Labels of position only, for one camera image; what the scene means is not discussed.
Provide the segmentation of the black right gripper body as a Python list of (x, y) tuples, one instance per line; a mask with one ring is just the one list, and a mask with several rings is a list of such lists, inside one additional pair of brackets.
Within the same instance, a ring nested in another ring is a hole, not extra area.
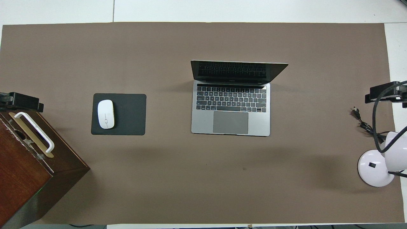
[(402, 108), (407, 108), (407, 85), (403, 84), (396, 87), (396, 91), (399, 94), (399, 97), (396, 99), (396, 103), (401, 103)]

